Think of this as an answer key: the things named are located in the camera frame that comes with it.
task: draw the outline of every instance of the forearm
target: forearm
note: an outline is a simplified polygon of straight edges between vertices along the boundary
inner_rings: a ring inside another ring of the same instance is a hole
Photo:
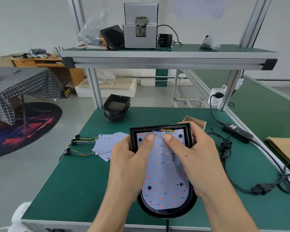
[[[212,231],[258,231],[232,185],[203,198]]]
[[[124,197],[107,192],[87,232],[122,232],[130,206],[131,203]]]

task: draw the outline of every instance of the stack of black housings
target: stack of black housings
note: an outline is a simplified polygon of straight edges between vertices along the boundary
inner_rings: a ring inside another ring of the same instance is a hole
[[[130,107],[130,97],[111,94],[105,101],[104,115],[108,121],[121,121]]]

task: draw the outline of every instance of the checkered tablecloth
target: checkered tablecloth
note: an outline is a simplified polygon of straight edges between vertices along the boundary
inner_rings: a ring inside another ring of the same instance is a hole
[[[15,113],[9,98],[24,94],[50,100],[61,94],[62,85],[48,68],[0,68],[0,79],[0,120],[10,125]]]

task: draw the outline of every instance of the white wall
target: white wall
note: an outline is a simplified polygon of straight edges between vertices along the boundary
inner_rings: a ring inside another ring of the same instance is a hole
[[[108,25],[124,24],[124,2],[144,0],[82,0],[86,19],[96,16],[106,4]],[[177,19],[174,0],[159,2],[159,24],[169,24],[183,43],[201,43],[207,34],[222,44],[238,44],[256,0],[228,0],[221,19]],[[171,29],[159,32],[173,34]],[[55,46],[72,47],[77,43],[67,0],[0,0],[0,56],[42,47],[55,53]],[[246,71],[255,78],[290,78],[290,0],[273,0],[265,17],[255,47],[279,51],[273,71]],[[144,74],[131,71],[133,74]]]
[[[76,44],[67,0],[0,0],[0,56]]]

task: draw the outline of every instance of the person's right hand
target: person's right hand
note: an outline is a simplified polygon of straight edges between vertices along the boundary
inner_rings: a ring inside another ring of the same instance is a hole
[[[220,162],[214,140],[194,122],[190,124],[197,142],[191,149],[170,134],[165,134],[163,139],[181,159],[196,195],[203,198],[231,184]]]

